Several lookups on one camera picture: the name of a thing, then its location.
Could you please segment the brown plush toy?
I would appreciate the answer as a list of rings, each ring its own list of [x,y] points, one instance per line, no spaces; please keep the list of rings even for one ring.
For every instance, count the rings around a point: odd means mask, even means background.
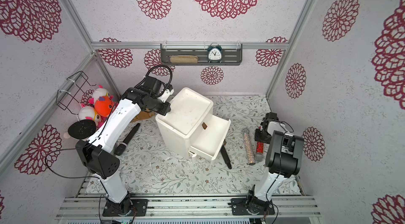
[[[153,117],[154,115],[155,115],[155,112],[153,112],[153,111],[146,111],[146,112],[142,111],[138,115],[136,115],[131,120],[131,122],[133,123],[133,122],[137,122],[137,121],[143,121],[143,120],[146,120],[146,119],[149,119],[149,118]]]

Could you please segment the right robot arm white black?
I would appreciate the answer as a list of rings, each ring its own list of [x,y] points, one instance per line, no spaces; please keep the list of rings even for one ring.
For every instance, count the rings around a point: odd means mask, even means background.
[[[267,171],[253,189],[253,200],[257,204],[270,202],[281,184],[301,169],[304,139],[289,131],[288,126],[276,113],[269,112],[255,130],[255,142],[269,145],[265,158]]]

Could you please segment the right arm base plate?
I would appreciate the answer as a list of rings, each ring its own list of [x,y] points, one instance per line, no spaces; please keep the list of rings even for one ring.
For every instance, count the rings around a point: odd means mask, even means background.
[[[228,203],[231,206],[232,214],[235,216],[261,216],[261,215],[274,215],[274,205],[270,201],[262,201],[256,197],[247,198],[232,198]]]

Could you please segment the pink white plush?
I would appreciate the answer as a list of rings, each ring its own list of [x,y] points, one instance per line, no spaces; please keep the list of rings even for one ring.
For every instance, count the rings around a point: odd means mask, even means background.
[[[106,118],[102,117],[92,106],[81,104],[81,110],[78,114],[79,120],[92,120],[96,124],[96,128],[100,128],[105,122]]]
[[[91,94],[91,98],[88,100],[88,102],[94,105],[96,101],[102,96],[107,96],[108,98],[112,99],[108,90],[105,89],[102,85],[99,85],[98,88]]]

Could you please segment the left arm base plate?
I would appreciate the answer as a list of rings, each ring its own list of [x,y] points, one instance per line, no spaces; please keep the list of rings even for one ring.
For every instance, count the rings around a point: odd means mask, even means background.
[[[106,201],[102,216],[103,217],[144,217],[146,215],[149,201],[147,199],[130,199],[122,203],[113,203]]]

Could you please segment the grey wall shelf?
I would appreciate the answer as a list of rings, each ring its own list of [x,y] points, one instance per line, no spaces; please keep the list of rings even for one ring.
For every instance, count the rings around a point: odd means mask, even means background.
[[[209,63],[207,60],[209,46],[221,46],[223,58],[221,62]],[[197,64],[172,64],[170,56],[174,55],[194,55],[198,57]],[[160,45],[161,62],[164,65],[171,66],[238,66],[243,60],[243,45],[241,43],[209,43],[203,45],[196,44],[168,44],[163,43]]]

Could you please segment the pink white plush lower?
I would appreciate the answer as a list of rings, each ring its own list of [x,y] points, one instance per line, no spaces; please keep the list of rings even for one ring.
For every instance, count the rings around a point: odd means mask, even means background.
[[[105,122],[106,118],[102,117],[92,106],[81,104],[81,110],[78,114],[79,120],[92,120],[96,124],[96,128],[100,128]]]

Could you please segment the black-haired doll striped shirt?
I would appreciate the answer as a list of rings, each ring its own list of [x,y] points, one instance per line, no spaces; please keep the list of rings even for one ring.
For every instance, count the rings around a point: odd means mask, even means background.
[[[96,132],[96,123],[90,119],[84,119],[73,123],[67,132],[63,134],[65,139],[74,138],[77,140],[84,140],[92,136]]]

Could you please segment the white three-drawer cabinet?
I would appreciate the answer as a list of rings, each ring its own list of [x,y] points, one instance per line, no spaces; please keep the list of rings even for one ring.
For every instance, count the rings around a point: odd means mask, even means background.
[[[171,101],[171,111],[158,114],[156,122],[166,148],[190,158],[191,144],[202,132],[202,123],[213,112],[213,101],[190,88],[183,88]]]

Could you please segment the floral table mat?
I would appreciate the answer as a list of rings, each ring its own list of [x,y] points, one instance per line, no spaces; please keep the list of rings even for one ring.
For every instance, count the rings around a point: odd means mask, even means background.
[[[169,150],[156,120],[140,122],[140,129],[120,157],[120,177],[135,194],[247,193],[263,177],[264,162],[249,165],[242,130],[250,136],[271,109],[265,96],[213,96],[214,114],[231,121],[225,148],[231,165],[219,155],[192,161]]]

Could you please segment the red glitter microphone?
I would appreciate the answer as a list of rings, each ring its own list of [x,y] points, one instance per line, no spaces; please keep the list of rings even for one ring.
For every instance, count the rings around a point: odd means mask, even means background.
[[[255,161],[257,163],[262,162],[265,159],[264,156],[264,143],[256,142],[256,152],[255,152]]]

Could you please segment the orange fish plush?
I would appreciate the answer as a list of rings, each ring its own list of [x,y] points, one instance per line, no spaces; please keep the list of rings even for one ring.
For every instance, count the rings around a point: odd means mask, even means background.
[[[100,96],[94,104],[96,112],[102,117],[108,117],[114,106],[115,103],[108,96]]]

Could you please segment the white drawer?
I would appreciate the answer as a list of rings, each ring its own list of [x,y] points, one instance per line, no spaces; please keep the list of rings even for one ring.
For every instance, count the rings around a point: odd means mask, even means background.
[[[194,160],[197,156],[200,156],[214,162],[224,143],[230,125],[231,120],[208,114],[201,126],[197,128],[199,134],[189,147],[189,157]]]

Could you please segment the silver glitter microphone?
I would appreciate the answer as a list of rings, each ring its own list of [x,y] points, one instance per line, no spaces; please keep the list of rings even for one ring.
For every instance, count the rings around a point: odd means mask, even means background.
[[[253,166],[255,165],[255,156],[254,156],[254,152],[252,149],[252,143],[251,143],[251,139],[250,139],[250,131],[248,128],[244,128],[242,129],[242,135],[243,135],[243,141],[245,144],[245,150],[246,150],[246,154],[247,154],[247,159],[248,159],[248,165],[249,166]]]

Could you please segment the pink white plush upper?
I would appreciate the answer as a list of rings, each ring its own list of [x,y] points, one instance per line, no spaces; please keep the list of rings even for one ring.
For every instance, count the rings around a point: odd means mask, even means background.
[[[108,90],[105,89],[102,85],[99,85],[98,88],[91,94],[91,98],[88,100],[88,102],[94,105],[96,101],[102,96],[107,96],[108,98],[112,99]]]

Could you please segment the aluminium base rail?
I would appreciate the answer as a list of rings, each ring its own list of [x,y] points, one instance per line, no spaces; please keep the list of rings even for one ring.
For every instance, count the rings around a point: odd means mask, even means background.
[[[208,196],[163,196],[138,195],[132,197],[137,208],[137,219],[180,219],[180,218],[233,218],[234,212],[242,209],[246,195]],[[264,213],[266,217],[320,217],[321,212],[312,196],[280,196],[272,199],[273,206]],[[104,216],[107,210],[105,199],[99,197],[78,197],[64,199],[56,214],[56,220],[110,220],[121,219],[112,213]]]

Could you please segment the teal alarm clock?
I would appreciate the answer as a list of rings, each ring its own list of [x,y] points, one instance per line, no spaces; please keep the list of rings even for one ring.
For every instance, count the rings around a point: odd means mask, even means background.
[[[221,46],[209,46],[207,60],[209,63],[221,62],[223,58]]]

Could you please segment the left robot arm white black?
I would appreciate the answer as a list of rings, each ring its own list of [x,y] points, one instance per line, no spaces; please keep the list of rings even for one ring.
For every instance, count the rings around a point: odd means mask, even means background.
[[[174,90],[170,84],[157,95],[146,92],[143,88],[127,89],[102,127],[87,141],[77,142],[76,149],[81,162],[94,177],[100,180],[110,202],[120,204],[129,194],[118,171],[120,160],[113,154],[119,136],[132,119],[142,111],[151,110],[165,116],[170,112],[170,104],[166,100],[173,93]]]

